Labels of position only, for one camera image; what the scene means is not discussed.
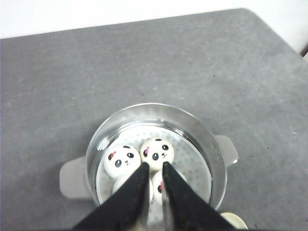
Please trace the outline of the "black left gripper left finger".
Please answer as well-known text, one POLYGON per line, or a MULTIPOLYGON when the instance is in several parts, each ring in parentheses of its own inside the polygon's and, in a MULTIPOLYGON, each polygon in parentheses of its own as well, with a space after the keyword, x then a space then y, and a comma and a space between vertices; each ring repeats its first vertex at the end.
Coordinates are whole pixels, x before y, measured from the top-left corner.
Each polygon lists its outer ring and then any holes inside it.
POLYGON ((74 231, 145 231, 149 211, 149 165, 139 168, 74 231))

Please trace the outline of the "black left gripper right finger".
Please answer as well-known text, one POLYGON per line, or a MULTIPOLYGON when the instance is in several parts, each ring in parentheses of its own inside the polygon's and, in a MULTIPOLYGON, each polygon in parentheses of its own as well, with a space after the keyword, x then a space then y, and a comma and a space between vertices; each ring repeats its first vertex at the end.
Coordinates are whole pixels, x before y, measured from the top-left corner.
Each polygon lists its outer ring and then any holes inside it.
POLYGON ((235 231, 199 197, 169 163, 163 163, 163 216, 166 231, 235 231))

